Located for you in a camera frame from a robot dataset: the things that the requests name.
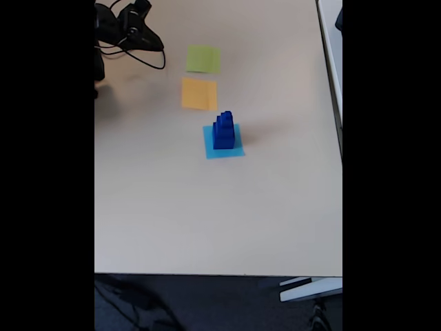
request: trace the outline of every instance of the dark carpet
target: dark carpet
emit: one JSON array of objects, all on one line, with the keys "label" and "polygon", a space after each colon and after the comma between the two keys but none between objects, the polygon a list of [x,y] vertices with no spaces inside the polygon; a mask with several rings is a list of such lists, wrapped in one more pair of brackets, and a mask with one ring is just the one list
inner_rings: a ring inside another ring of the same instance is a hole
[{"label": "dark carpet", "polygon": [[[119,275],[159,294],[186,331],[307,331],[314,302],[281,303],[279,287],[261,286],[262,277]],[[124,313],[132,306],[107,290]],[[324,298],[332,331],[342,330],[342,296]],[[139,310],[140,325],[151,327],[165,313]],[[95,291],[96,331],[133,331],[136,328]]]}]

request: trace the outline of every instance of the table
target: table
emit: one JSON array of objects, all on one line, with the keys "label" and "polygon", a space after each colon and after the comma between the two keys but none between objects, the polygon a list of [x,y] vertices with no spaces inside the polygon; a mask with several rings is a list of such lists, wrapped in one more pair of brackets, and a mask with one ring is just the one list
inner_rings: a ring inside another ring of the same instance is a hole
[{"label": "table", "polygon": [[[341,277],[342,161],[314,0],[152,5],[166,69],[105,59],[98,85],[95,272]],[[221,73],[185,72],[189,44],[219,47]],[[182,109],[182,77],[218,82],[244,157],[205,158],[219,112]]]}]

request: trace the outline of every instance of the orange sticky note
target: orange sticky note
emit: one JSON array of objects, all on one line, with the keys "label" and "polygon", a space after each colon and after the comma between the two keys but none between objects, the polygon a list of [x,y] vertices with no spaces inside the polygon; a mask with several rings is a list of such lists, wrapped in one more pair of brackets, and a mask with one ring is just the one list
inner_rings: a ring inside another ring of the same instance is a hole
[{"label": "orange sticky note", "polygon": [[182,78],[182,107],[217,111],[217,82]]}]

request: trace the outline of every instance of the sticky note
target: sticky note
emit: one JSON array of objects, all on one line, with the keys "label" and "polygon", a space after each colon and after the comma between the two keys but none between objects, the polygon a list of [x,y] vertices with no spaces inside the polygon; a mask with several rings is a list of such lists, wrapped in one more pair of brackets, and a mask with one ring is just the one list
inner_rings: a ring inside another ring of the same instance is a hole
[{"label": "sticky note", "polygon": [[182,107],[217,110],[217,83],[215,81],[182,78]]},{"label": "sticky note", "polygon": [[213,149],[213,126],[204,126],[205,140],[205,156],[207,159],[217,159],[220,157],[243,157],[245,152],[242,147],[242,139],[240,137],[240,127],[234,124],[234,147],[231,150],[215,150]]},{"label": "sticky note", "polygon": [[188,46],[187,71],[218,74],[221,72],[221,51],[211,46]]}]

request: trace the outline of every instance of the blue block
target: blue block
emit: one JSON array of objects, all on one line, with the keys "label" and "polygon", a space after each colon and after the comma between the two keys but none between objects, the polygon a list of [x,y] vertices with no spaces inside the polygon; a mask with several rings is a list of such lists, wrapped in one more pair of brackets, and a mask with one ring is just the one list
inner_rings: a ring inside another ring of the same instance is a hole
[{"label": "blue block", "polygon": [[222,112],[216,117],[212,129],[213,149],[224,150],[234,147],[233,115],[230,111]]},{"label": "blue block", "polygon": [[227,150],[213,149],[213,126],[204,126],[205,154],[207,159],[217,159],[223,157],[243,157],[245,152],[242,147],[242,139],[240,138],[240,127],[234,124],[234,147]]}]

